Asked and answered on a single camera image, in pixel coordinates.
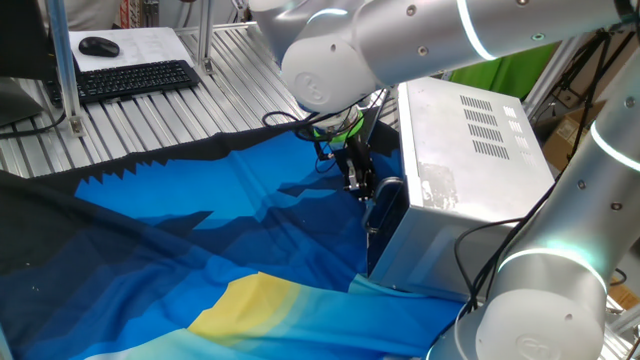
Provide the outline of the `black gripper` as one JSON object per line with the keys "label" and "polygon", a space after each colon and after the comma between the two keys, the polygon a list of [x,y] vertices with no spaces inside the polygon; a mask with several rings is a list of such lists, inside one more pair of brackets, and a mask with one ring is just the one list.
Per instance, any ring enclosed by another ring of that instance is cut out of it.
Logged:
{"label": "black gripper", "polygon": [[333,155],[344,178],[344,189],[359,201],[371,199],[377,176],[369,145],[351,137],[334,146]]}

